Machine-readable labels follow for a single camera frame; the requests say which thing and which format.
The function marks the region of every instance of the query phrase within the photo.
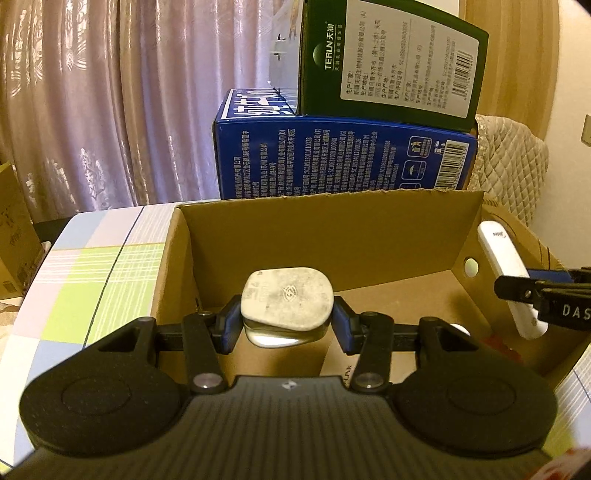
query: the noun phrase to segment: hole in cardboard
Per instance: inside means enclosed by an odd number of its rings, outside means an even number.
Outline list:
[[[478,262],[473,258],[467,258],[464,263],[464,272],[467,277],[476,277],[476,274],[478,273]]]

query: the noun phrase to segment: white logo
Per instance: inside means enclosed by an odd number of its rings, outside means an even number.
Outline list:
[[[326,49],[324,51],[324,69],[332,70],[333,44],[335,43],[335,26],[332,23],[326,25]]]
[[[294,388],[299,387],[299,385],[293,380],[288,380],[287,382],[282,383],[281,386],[286,390],[293,390]]]
[[[285,301],[292,301],[297,297],[297,288],[295,285],[283,287],[283,298]]]
[[[583,312],[580,311],[579,307],[575,307],[573,310],[573,314],[570,314],[570,305],[565,303],[562,307],[562,316],[563,317],[572,317],[572,318],[581,318],[583,315],[584,320],[591,320],[591,307],[586,308]]]

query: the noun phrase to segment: round black pad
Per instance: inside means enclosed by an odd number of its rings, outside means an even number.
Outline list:
[[[25,389],[20,415],[36,447],[112,455],[156,439],[173,422],[181,394],[168,375],[125,353],[85,360],[66,361]]]
[[[446,357],[398,386],[394,403],[412,431],[438,448],[479,458],[543,444],[557,411],[544,379],[496,354]]]

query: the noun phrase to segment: pink curtain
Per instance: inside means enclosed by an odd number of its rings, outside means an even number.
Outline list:
[[[0,0],[0,160],[33,220],[217,197],[212,121],[267,86],[275,3]]]

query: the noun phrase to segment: barcode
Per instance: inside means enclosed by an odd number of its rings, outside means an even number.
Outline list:
[[[468,84],[472,74],[474,57],[465,51],[458,50],[456,54],[456,69],[453,72],[452,93],[462,98],[468,96]]]
[[[460,181],[462,168],[470,145],[464,142],[448,140],[441,158],[441,166],[435,181],[437,189],[455,189]]]
[[[17,290],[14,288],[14,285],[12,285],[12,282],[9,282],[8,280],[2,282],[2,285],[4,286],[4,290],[6,290],[7,293],[15,293]]]

